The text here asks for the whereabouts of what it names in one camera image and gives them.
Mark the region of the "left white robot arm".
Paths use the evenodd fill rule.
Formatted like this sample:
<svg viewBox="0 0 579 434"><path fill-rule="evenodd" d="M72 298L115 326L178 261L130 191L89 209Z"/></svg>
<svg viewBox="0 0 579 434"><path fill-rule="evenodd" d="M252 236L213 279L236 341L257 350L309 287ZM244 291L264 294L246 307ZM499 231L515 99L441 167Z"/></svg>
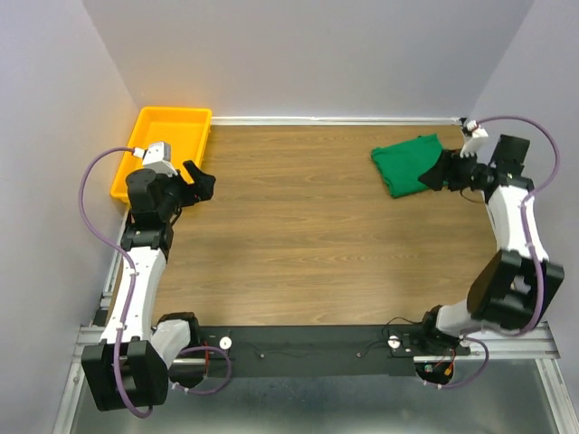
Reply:
<svg viewBox="0 0 579 434"><path fill-rule="evenodd" d="M172 247L174 225L184 208L210 200L215 178L193 161L176 169L165 159L146 163L126 178L129 210L120 241L106 244L122 257L122 274L109 322L81 366L97 408L128 410L144 419L163 404L169 369L178 355L203 346L194 313L152 321L153 302Z"/></svg>

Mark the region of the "yellow plastic tray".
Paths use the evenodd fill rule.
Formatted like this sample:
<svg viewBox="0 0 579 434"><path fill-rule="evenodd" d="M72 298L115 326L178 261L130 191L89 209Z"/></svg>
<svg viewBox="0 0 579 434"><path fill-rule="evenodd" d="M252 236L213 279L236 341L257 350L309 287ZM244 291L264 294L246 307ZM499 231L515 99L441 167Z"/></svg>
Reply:
<svg viewBox="0 0 579 434"><path fill-rule="evenodd" d="M151 211L160 205L162 192L169 178L181 178L187 184L185 160L192 160L201 170L212 112L205 108L143 108L128 141L127 154L122 157L110 195L130 205L135 211ZM152 143L164 141L171 146L171 163L177 175L156 174L143 167L132 155L135 147L147 149Z"/></svg>

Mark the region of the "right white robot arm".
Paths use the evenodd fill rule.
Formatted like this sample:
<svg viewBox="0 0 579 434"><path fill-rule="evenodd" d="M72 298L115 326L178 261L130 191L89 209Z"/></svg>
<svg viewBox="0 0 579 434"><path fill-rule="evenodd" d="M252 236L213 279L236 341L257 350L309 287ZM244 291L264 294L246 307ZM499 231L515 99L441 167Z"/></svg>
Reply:
<svg viewBox="0 0 579 434"><path fill-rule="evenodd" d="M464 300L427 312L416 332L418 347L437 354L457 346L468 333L487 328L507 336L534 329L560 288L565 271L549 259L534 216L537 187L523 175L530 142L502 135L491 159L478 152L489 140L482 127L464 130L462 149L441 151L419 180L433 191L479 191L497 251L470 286Z"/></svg>

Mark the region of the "green t shirt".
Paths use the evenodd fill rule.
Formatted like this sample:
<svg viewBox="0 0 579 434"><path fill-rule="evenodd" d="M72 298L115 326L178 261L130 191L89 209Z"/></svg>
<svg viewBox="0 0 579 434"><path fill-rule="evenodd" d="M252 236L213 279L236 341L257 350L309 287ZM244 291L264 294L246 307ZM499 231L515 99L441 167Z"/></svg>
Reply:
<svg viewBox="0 0 579 434"><path fill-rule="evenodd" d="M370 157L389 194L397 199L429 189L419 177L435 165L442 150L440 139L432 134L377 147Z"/></svg>

